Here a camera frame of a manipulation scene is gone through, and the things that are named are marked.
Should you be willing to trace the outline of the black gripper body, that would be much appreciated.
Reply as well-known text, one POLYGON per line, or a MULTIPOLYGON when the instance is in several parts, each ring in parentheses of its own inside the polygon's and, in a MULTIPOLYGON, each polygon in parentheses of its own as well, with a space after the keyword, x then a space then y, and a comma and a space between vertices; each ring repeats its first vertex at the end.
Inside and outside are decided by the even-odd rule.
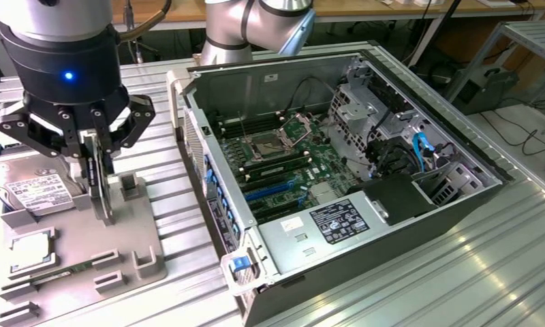
POLYGON ((24 107, 48 111, 55 106, 92 106, 122 111, 130 95, 119 69, 119 32, 104 29, 85 40, 55 42, 0 29, 24 87, 24 107))

